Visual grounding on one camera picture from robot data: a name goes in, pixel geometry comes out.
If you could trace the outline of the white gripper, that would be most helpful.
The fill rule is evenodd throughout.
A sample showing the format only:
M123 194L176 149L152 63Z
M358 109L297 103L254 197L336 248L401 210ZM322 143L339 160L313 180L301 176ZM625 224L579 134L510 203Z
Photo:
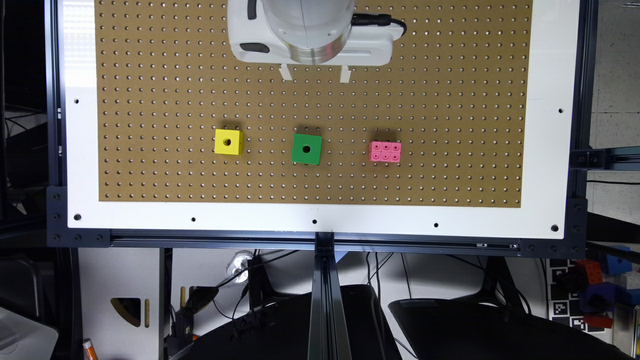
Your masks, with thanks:
M287 64L343 65L340 82L349 83L349 66L387 64L404 34L390 16L354 7L354 0L230 0L228 43L240 61L281 64L284 81L292 80Z

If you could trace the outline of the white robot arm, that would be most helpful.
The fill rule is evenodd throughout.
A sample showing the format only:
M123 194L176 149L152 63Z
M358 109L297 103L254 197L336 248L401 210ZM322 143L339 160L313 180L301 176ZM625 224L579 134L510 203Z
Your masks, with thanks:
M389 63L407 25L388 14L357 13L354 0L230 0L227 31L240 61L276 64L285 80L291 65L338 66L348 83L353 66Z

